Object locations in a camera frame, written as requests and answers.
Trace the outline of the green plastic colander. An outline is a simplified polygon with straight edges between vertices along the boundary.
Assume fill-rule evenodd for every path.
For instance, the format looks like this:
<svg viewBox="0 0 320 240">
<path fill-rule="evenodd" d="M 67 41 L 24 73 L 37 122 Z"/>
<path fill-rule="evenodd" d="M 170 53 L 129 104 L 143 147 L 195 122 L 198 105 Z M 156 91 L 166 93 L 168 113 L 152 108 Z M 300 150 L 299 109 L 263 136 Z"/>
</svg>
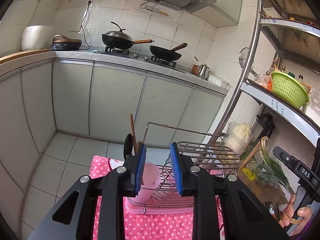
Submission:
<svg viewBox="0 0 320 240">
<path fill-rule="evenodd" d="M 292 76 L 279 71 L 271 73 L 272 93 L 276 94 L 289 105 L 300 108 L 309 102 L 306 89 Z"/>
</svg>

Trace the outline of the brown wooden chopstick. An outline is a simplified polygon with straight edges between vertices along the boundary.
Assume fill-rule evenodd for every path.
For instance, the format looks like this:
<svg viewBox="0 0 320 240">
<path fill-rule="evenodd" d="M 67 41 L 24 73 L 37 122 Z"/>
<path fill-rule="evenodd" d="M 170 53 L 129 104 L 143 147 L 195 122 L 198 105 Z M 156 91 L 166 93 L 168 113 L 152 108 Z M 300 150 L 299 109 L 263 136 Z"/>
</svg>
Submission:
<svg viewBox="0 0 320 240">
<path fill-rule="evenodd" d="M 134 127 L 134 121 L 133 121 L 132 113 L 129 114 L 129 120 L 130 120 L 130 128 L 131 128 L 133 149 L 134 149 L 134 153 L 137 153 L 138 152 L 138 146 L 137 146 L 137 141 L 136 141 L 135 127 Z"/>
</svg>

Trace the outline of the gas stove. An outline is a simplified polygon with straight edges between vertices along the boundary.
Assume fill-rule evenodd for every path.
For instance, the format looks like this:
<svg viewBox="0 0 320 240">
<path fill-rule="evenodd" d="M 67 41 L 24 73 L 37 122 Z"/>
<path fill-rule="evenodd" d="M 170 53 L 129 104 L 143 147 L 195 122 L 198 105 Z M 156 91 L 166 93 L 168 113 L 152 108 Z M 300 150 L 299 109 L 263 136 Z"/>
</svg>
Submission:
<svg viewBox="0 0 320 240">
<path fill-rule="evenodd" d="M 124 57 L 126 59 L 133 59 L 136 61 L 142 61 L 147 62 L 151 64 L 155 64 L 158 66 L 166 67 L 166 68 L 173 68 L 176 70 L 181 70 L 185 72 L 191 72 L 190 66 L 185 66 L 180 64 L 177 61 L 166 61 L 164 59 L 160 59 L 155 57 L 153 54 L 141 54 L 134 51 L 130 51 L 128 49 L 122 50 L 122 49 L 116 49 L 116 48 L 110 48 L 106 47 L 104 50 L 92 50 L 93 53 L 96 54 L 102 54 L 102 55 L 113 55 L 117 57 Z"/>
</svg>

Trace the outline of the metal shelf frame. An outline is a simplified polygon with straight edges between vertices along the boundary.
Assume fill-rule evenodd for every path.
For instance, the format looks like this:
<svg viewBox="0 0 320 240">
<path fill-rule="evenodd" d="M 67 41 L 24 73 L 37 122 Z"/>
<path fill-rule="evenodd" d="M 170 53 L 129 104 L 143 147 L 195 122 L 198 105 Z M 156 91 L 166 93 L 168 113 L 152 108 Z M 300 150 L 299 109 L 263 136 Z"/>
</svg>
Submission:
<svg viewBox="0 0 320 240">
<path fill-rule="evenodd" d="M 269 90 L 264 89 L 260 85 L 247 78 L 253 64 L 261 32 L 262 21 L 264 20 L 264 18 L 261 16 L 263 11 L 262 1 L 263 0 L 258 0 L 254 29 L 251 38 L 251 44 L 248 49 L 247 60 L 244 68 L 242 69 L 231 100 L 228 103 L 226 111 L 222 115 L 220 122 L 217 124 L 214 134 L 220 135 L 222 133 L 222 130 L 227 125 L 227 121 L 231 117 L 231 114 L 238 103 L 240 95 L 242 92 L 244 92 L 254 98 L 258 103 L 263 104 L 264 106 L 272 109 L 278 115 L 282 116 L 291 124 L 291 126 L 293 126 L 304 137 L 306 137 L 306 139 L 308 139 L 313 146 L 316 146 L 317 140 L 319 139 L 319 127 L 310 118 L 308 118 L 300 110 L 285 103 Z"/>
</svg>

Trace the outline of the steel kettle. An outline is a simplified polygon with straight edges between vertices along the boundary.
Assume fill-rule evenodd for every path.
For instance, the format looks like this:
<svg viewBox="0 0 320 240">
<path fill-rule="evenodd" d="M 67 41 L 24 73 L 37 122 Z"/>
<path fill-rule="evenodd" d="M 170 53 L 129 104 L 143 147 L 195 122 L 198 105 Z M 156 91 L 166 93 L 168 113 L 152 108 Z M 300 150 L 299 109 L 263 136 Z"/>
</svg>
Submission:
<svg viewBox="0 0 320 240">
<path fill-rule="evenodd" d="M 202 64 L 199 67 L 199 71 L 197 73 L 197 76 L 201 79 L 208 79 L 208 75 L 210 73 L 210 68 L 206 64 Z"/>
</svg>

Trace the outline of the white rice cooker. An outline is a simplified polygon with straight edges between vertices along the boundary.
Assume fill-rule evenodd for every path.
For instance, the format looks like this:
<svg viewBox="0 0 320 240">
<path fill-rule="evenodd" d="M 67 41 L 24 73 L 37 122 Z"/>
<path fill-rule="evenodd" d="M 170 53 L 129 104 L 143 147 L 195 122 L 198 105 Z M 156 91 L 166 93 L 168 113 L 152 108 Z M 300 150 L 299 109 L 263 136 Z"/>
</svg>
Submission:
<svg viewBox="0 0 320 240">
<path fill-rule="evenodd" d="M 22 33 L 22 51 L 39 50 L 49 48 L 52 40 L 53 27 L 47 25 L 32 25 L 24 29 Z"/>
</svg>

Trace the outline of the cardboard box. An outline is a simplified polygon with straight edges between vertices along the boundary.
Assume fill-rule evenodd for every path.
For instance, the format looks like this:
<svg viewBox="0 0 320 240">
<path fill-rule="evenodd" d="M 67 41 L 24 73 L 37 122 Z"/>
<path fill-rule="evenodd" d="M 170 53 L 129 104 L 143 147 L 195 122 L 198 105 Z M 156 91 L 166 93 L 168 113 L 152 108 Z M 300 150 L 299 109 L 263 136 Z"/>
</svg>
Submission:
<svg viewBox="0 0 320 240">
<path fill-rule="evenodd" d="M 269 206 L 270 204 L 265 204 L 266 202 L 272 202 L 274 217 L 276 220 L 280 219 L 279 206 L 287 203 L 285 194 L 278 186 L 276 189 L 269 186 L 259 186 L 254 179 L 254 175 L 247 171 L 245 168 L 238 169 L 238 177 L 241 181 L 253 192 L 253 194 L 260 200 L 264 206 Z"/>
</svg>

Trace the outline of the green onions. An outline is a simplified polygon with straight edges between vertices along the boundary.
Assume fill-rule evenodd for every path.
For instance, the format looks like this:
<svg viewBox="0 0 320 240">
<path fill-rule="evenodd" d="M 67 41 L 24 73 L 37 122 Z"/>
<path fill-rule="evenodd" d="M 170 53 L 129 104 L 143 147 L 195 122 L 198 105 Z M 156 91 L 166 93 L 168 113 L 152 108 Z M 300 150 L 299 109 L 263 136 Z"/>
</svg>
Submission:
<svg viewBox="0 0 320 240">
<path fill-rule="evenodd" d="M 256 183 L 260 187 L 272 187 L 276 189 L 279 185 L 282 185 L 287 192 L 293 193 L 287 176 L 276 161 L 276 158 L 272 156 L 268 142 L 268 137 L 260 139 L 258 149 L 249 159 L 245 168 L 253 173 Z"/>
</svg>

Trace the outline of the black blender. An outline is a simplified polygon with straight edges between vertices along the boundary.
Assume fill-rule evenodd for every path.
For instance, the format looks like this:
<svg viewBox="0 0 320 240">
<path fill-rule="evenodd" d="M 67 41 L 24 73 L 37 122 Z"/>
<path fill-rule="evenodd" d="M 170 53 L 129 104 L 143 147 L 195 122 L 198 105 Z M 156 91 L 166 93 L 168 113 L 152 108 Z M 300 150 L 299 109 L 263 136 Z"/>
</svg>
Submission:
<svg viewBox="0 0 320 240">
<path fill-rule="evenodd" d="M 270 138 L 274 129 L 275 124 L 273 122 L 273 116 L 270 113 L 258 114 L 251 129 L 251 143 L 256 145 L 262 137 Z"/>
</svg>

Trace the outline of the pink utensil cup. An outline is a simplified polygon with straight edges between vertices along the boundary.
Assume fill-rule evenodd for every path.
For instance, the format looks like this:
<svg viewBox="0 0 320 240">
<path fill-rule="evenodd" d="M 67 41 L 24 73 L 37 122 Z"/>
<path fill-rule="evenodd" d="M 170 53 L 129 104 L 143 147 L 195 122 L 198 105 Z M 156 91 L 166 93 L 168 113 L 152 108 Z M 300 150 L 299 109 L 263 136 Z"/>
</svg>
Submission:
<svg viewBox="0 0 320 240">
<path fill-rule="evenodd" d="M 138 196 L 131 198 L 134 203 L 145 204 L 156 191 L 161 182 L 160 169 L 153 163 L 145 163 L 143 172 L 143 184 Z"/>
</svg>

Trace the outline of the black frying pan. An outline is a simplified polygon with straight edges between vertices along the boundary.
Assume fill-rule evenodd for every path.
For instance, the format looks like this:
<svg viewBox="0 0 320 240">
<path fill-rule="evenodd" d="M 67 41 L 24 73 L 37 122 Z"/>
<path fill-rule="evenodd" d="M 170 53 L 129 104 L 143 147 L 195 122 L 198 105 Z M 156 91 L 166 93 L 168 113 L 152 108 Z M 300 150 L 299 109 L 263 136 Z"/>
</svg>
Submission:
<svg viewBox="0 0 320 240">
<path fill-rule="evenodd" d="M 150 46 L 149 49 L 154 57 L 171 62 L 180 59 L 182 55 L 180 53 L 177 53 L 177 51 L 184 49 L 187 46 L 187 43 L 182 43 L 172 49 L 165 49 L 158 46 Z"/>
</svg>

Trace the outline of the lidded black wok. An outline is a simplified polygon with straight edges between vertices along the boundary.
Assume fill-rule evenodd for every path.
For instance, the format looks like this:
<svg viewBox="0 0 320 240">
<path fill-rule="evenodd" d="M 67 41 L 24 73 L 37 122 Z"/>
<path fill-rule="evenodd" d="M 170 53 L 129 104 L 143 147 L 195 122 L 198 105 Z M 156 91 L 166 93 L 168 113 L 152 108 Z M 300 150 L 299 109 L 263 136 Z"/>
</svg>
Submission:
<svg viewBox="0 0 320 240">
<path fill-rule="evenodd" d="M 110 48 L 117 48 L 117 49 L 129 49 L 132 46 L 136 44 L 146 44 L 146 43 L 152 43 L 154 40 L 148 39 L 148 40 L 133 40 L 131 36 L 124 33 L 125 29 L 122 29 L 117 23 L 112 22 L 112 24 L 116 25 L 119 30 L 112 30 L 108 31 L 105 34 L 101 35 L 102 41 L 105 46 L 108 46 Z"/>
</svg>

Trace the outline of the pink polka dot towel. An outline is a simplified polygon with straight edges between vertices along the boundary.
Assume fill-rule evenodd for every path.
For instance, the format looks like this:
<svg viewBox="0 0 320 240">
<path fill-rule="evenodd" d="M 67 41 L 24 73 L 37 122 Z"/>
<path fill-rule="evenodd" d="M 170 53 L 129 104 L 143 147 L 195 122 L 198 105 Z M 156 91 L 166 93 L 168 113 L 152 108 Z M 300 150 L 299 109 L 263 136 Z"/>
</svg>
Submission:
<svg viewBox="0 0 320 240">
<path fill-rule="evenodd" d="M 95 155 L 89 176 L 99 178 L 123 165 L 123 161 Z M 173 215 L 133 214 L 124 207 L 125 239 L 192 239 L 193 213 Z"/>
</svg>

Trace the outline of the pink drainer tray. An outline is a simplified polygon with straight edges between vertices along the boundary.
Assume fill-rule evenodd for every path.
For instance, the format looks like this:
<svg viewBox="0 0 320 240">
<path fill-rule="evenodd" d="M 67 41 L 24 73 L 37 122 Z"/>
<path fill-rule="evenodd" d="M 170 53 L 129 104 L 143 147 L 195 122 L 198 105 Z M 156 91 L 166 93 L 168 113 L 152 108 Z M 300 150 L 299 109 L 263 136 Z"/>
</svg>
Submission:
<svg viewBox="0 0 320 240">
<path fill-rule="evenodd" d="M 131 197 L 125 198 L 125 208 L 132 214 L 168 215 L 193 211 L 193 197 L 182 197 L 176 191 L 171 167 L 160 167 L 161 182 L 145 204 L 134 203 Z"/>
</svg>

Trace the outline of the napa cabbage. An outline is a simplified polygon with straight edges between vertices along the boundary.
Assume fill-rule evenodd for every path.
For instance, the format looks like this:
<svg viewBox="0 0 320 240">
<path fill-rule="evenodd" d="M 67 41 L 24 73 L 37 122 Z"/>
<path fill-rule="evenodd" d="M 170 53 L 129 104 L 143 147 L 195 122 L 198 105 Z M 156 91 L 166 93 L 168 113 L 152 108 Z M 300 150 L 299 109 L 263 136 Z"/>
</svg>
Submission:
<svg viewBox="0 0 320 240">
<path fill-rule="evenodd" d="M 231 148 L 236 153 L 245 149 L 251 138 L 251 126 L 246 123 L 237 124 L 230 122 L 224 137 L 225 146 Z"/>
</svg>

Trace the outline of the black induction cooker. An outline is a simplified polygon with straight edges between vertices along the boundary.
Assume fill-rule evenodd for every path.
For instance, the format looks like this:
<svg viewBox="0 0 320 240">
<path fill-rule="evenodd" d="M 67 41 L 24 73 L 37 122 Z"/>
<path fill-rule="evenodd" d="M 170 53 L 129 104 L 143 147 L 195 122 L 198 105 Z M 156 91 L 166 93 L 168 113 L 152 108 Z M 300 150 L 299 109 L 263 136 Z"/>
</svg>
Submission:
<svg viewBox="0 0 320 240">
<path fill-rule="evenodd" d="M 82 46 L 82 40 L 68 38 L 64 35 L 55 35 L 50 46 L 51 51 L 79 50 Z"/>
</svg>

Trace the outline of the black spoon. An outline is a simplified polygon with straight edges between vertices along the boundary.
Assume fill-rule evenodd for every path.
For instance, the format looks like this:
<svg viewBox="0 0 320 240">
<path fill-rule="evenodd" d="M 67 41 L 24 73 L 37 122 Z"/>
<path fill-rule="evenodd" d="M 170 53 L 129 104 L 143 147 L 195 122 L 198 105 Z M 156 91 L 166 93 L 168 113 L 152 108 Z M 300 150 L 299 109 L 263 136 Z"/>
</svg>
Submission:
<svg viewBox="0 0 320 240">
<path fill-rule="evenodd" d="M 132 150 L 133 150 L 133 141 L 132 141 L 132 134 L 129 133 L 124 141 L 124 148 L 123 148 L 123 156 L 124 159 L 126 159 L 129 156 L 132 156 Z"/>
</svg>

